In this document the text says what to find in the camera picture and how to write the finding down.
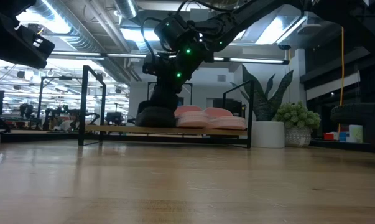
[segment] wooden floor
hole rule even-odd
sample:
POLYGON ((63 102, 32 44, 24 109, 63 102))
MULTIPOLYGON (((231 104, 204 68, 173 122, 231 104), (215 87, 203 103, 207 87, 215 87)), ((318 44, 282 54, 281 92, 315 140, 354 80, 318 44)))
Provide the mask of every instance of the wooden floor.
POLYGON ((375 154, 3 144, 2 223, 375 223, 375 154))

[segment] potted plant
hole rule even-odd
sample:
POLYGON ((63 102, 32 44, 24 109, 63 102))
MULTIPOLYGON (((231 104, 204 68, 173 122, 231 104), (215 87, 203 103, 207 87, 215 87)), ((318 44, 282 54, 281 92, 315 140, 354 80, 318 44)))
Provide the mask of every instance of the potted plant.
POLYGON ((282 105, 273 120, 284 122, 287 147, 307 147, 312 138, 312 130, 320 126, 318 113, 309 111, 301 101, 282 105))
MULTIPOLYGON (((252 124, 252 146, 254 147, 284 147, 284 124, 278 121, 272 121, 277 110, 280 108, 282 98, 291 84, 293 77, 293 70, 287 73, 281 80, 279 88, 269 98, 269 92, 273 88, 273 78, 271 76, 267 82, 266 91, 263 91, 259 80, 251 75, 246 67, 243 65, 243 82, 248 80, 254 81, 254 106, 253 110, 256 116, 256 121, 252 124)), ((250 85, 244 86, 245 92, 241 91, 243 97, 249 102, 247 93, 250 92, 250 85)))

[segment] orange cable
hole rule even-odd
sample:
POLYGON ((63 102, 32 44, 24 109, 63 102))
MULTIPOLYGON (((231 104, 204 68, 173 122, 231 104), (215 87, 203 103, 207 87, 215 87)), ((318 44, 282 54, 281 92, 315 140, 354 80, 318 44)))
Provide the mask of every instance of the orange cable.
MULTIPOLYGON (((345 84, 345 30, 342 27, 342 87, 340 105, 343 103, 343 86, 345 84)), ((338 125, 338 138, 341 133, 341 124, 338 125)))

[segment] wooden shelf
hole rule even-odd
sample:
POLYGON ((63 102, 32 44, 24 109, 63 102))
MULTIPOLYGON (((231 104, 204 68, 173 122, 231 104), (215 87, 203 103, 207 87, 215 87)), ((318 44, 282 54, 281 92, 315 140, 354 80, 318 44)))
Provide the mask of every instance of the wooden shelf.
POLYGON ((87 125, 85 131, 111 131, 124 133, 167 133, 167 134, 212 134, 246 136, 247 131, 239 130, 214 130, 214 129, 193 129, 193 128, 146 128, 134 126, 97 126, 87 125))

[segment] green succulent plant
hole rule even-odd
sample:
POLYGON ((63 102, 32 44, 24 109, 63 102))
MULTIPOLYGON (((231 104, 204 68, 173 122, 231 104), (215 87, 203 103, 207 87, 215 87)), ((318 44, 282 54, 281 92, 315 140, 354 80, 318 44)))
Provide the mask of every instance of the green succulent plant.
POLYGON ((318 129, 320 126, 320 115, 309 111, 301 101, 299 103, 283 104, 275 114, 274 121, 284 122, 286 128, 318 129))
MULTIPOLYGON (((270 77, 267 82, 266 91, 263 92, 263 88, 259 80, 251 75, 247 68, 243 65, 243 82, 253 80, 254 81, 254 113, 257 121, 271 121, 277 110, 280 108, 282 103, 282 98, 288 86, 291 84, 294 71, 287 73, 281 80, 280 86, 274 95, 269 99, 269 92, 273 88, 273 76, 270 77)), ((247 93, 251 91, 250 85, 244 85, 245 92, 240 90, 243 97, 249 102, 249 97, 247 93)))

